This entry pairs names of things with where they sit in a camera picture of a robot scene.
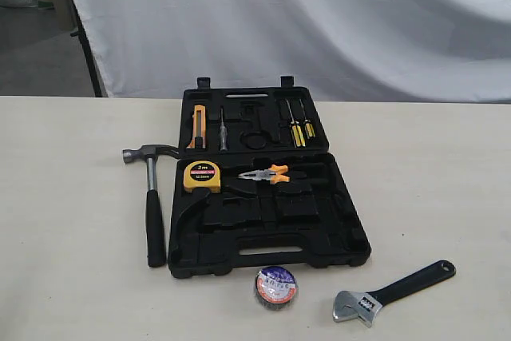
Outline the black handled adjustable wrench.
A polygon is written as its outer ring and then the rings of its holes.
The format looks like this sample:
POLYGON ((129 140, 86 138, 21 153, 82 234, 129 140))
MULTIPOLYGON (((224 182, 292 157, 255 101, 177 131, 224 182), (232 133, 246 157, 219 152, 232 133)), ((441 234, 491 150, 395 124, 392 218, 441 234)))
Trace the black handled adjustable wrench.
POLYGON ((450 261, 439 260, 376 291, 342 290, 333 302, 332 318, 336 323, 358 319, 370 328, 383 307, 455 275, 456 268, 450 261))

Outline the small yellow black screwdriver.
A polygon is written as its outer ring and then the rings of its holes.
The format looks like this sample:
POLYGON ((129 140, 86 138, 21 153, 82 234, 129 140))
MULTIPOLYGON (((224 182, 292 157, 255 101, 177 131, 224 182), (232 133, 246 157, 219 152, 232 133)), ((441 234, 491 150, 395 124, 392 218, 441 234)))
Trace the small yellow black screwdriver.
POLYGON ((306 133, 307 139, 310 140, 312 138, 315 138, 315 129, 314 129, 312 120, 307 115, 307 111, 305 109, 303 101, 299 100, 299 103, 300 103, 300 107, 301 107, 301 110, 303 113, 303 124, 304 124, 304 128, 305 128, 305 133, 306 133))

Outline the orange utility knife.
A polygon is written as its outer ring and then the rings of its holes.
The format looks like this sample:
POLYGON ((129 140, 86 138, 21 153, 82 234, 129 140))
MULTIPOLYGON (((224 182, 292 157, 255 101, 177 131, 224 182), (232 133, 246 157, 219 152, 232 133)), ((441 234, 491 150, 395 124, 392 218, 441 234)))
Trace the orange utility knife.
POLYGON ((194 105, 192 113, 192 139, 188 149, 206 149, 206 107, 194 105))

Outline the large yellow black screwdriver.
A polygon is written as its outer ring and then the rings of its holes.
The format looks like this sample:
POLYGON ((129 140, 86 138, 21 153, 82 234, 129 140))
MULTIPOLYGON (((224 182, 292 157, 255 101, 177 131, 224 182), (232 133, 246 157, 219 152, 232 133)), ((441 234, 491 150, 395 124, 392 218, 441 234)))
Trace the large yellow black screwdriver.
POLYGON ((298 123, 298 121, 295 119, 294 114, 292 112, 291 103, 288 99, 285 100, 287 105, 287 110, 290 115, 290 129, 291 129, 291 138, 294 142, 294 146, 296 148, 302 148, 306 146, 305 139, 303 136, 302 129, 298 123))

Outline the steel claw hammer black grip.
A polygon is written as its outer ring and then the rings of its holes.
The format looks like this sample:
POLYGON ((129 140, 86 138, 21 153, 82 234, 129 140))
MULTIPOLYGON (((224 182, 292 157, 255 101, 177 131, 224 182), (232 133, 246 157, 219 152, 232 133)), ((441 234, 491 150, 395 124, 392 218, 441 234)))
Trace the steel claw hammer black grip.
POLYGON ((156 162, 159 156, 180 158, 178 148, 171 145, 142 145, 139 149, 123 149, 124 163, 143 161, 146 164, 147 193, 145 205, 145 229, 147 261, 150 268, 160 268, 167 262, 164 242, 164 219, 157 191, 156 162))

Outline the black electrical tape roll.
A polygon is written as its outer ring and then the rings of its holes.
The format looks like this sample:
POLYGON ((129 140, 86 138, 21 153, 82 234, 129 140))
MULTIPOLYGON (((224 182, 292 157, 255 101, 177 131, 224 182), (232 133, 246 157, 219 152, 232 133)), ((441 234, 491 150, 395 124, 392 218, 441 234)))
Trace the black electrical tape roll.
POLYGON ((293 305, 299 296, 294 275, 281 266, 261 268, 255 275, 253 291, 256 301, 271 311, 281 311, 293 305))

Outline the white backdrop cloth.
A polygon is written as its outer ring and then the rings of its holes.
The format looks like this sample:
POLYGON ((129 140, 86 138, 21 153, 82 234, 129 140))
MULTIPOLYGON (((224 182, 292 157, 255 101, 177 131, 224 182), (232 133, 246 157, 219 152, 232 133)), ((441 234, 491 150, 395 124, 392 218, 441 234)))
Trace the white backdrop cloth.
POLYGON ((74 0, 110 97, 291 75, 318 101, 510 99, 510 0, 74 0))

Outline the orange handled pliers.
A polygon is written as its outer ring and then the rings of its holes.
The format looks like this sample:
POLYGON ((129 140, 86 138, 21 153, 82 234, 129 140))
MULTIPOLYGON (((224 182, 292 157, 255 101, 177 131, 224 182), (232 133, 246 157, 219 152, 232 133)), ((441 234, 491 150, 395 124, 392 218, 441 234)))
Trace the orange handled pliers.
POLYGON ((242 180, 268 181, 270 184, 278 184, 280 182, 290 181, 290 177, 286 175, 287 172, 287 165, 272 165, 268 169, 256 169, 240 173, 238 178, 242 180))

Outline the black plastic tool case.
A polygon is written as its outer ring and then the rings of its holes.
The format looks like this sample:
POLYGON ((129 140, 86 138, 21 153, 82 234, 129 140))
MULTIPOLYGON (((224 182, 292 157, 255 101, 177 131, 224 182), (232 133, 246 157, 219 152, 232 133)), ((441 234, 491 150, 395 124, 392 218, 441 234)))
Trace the black plastic tool case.
POLYGON ((244 267, 308 264, 357 267, 371 247, 347 190, 315 103, 291 76, 264 88, 214 88, 208 77, 184 92, 180 158, 170 219, 168 268, 177 279, 225 275, 244 267), (306 146, 291 138, 286 99, 306 146), (315 129, 307 139, 302 100, 315 129), (188 149, 194 105, 206 107, 206 149, 188 149), (228 150, 220 151, 220 107, 228 150), (184 169, 193 161, 220 168, 221 192, 185 192, 184 169), (242 180, 238 175, 287 165, 289 182, 242 180))

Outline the black backdrop stand pole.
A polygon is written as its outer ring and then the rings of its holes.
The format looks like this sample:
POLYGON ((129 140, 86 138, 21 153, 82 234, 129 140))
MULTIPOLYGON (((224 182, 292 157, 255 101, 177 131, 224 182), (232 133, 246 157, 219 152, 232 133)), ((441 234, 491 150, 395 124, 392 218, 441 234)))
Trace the black backdrop stand pole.
POLYGON ((83 52, 85 63, 87 66, 87 70, 89 73, 90 81, 93 87, 93 94, 95 97, 105 97, 106 93, 104 91, 104 86, 101 80, 101 76, 99 73, 99 69, 97 68, 96 60, 93 56, 93 51, 85 31, 85 27, 83 26, 82 20, 77 10, 77 6, 73 1, 74 7, 74 16, 76 18, 77 27, 75 30, 68 31, 69 36, 71 38, 77 38, 80 43, 81 50, 83 52))

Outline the yellow tape measure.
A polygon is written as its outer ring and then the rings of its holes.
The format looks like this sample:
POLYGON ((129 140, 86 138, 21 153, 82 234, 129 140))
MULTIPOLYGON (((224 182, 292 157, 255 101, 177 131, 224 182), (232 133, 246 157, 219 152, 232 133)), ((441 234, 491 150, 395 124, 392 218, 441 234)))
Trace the yellow tape measure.
POLYGON ((211 193, 220 193, 219 166, 211 161, 193 161, 184 169, 183 186, 188 193, 196 188, 207 188, 211 193))

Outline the clear tester screwdriver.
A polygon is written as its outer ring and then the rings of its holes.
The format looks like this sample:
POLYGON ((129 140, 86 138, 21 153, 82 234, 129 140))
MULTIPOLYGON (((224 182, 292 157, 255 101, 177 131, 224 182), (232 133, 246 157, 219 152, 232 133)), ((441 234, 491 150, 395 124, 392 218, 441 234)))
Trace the clear tester screwdriver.
POLYGON ((224 109, 220 107, 220 151, 228 150, 228 131, 224 123, 224 109))

